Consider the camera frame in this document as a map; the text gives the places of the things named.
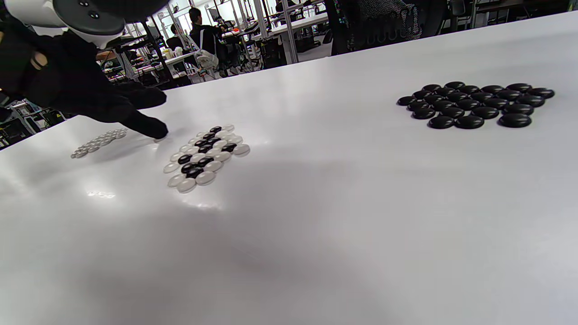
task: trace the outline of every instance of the office chair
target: office chair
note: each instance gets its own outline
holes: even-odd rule
[[[325,0],[332,55],[437,35],[463,0]]]

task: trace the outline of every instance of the glossy white tabletop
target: glossy white tabletop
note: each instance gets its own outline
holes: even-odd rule
[[[168,91],[159,144],[75,117],[0,152],[0,324],[575,325],[578,13]],[[528,82],[534,122],[432,130],[423,85]],[[162,167],[252,147],[179,194]]]

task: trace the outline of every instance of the white table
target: white table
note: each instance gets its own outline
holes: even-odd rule
[[[119,125],[43,131],[0,152],[0,319],[575,325],[577,51],[574,12],[171,90],[145,110],[159,144],[71,160]],[[394,104],[452,80],[557,95],[519,130],[432,130]],[[251,153],[167,188],[169,156],[224,123]]]
[[[294,31],[298,31],[301,28],[307,28],[313,25],[322,24],[328,21],[327,13],[320,13],[318,15],[307,17],[304,19],[296,20],[291,22],[291,28]],[[260,34],[254,36],[253,39],[259,39]],[[287,25],[281,25],[271,29],[269,36],[280,36],[281,42],[283,43],[283,50],[285,51],[285,58],[287,58],[287,64],[293,64],[291,59],[291,44],[289,41],[289,33],[287,33]]]
[[[174,58],[170,58],[168,60],[165,60],[165,63],[167,65],[167,67],[169,68],[169,71],[173,75],[173,78],[178,78],[181,76],[181,74],[177,70],[175,70],[175,64],[183,62],[184,59],[186,59],[190,56],[193,56],[193,55],[194,55],[194,53],[187,53],[187,54],[183,54],[183,55],[178,56],[178,57],[174,57]],[[140,67],[140,68],[135,70],[135,73],[137,75],[140,75],[141,73],[149,73],[149,72],[157,71],[160,69],[162,69],[162,64],[159,63],[158,65],[155,65],[155,66],[147,65],[146,67]],[[110,81],[117,81],[117,80],[122,80],[124,78],[126,78],[126,77],[125,76],[120,76],[120,77],[116,76],[113,78],[109,78],[109,80]]]

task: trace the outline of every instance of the person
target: person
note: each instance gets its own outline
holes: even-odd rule
[[[179,36],[177,35],[177,26],[171,25],[171,32],[174,34],[173,37],[166,40],[166,45],[171,49],[175,50],[177,47],[184,49],[183,41],[180,40]]]
[[[201,11],[198,8],[192,7],[188,11],[189,17],[192,21],[192,31],[190,33],[191,39],[198,45],[201,46],[201,32],[203,32],[203,50],[217,56],[219,60],[219,65],[221,70],[225,70],[231,67],[231,72],[233,74],[238,74],[236,66],[238,65],[238,51],[235,46],[226,46],[219,42],[223,38],[224,27],[214,27],[209,25],[203,25],[203,17],[201,16]]]
[[[149,101],[140,101],[144,93],[152,94],[156,105],[164,103],[166,95],[156,88],[112,85],[95,61],[98,49],[93,43],[71,31],[55,37],[39,36],[13,17],[3,19],[0,31],[0,53],[12,51],[14,58],[0,64],[4,73],[0,88],[11,99],[26,98],[62,113],[119,122],[155,139],[167,135],[163,122],[138,111],[151,107]]]

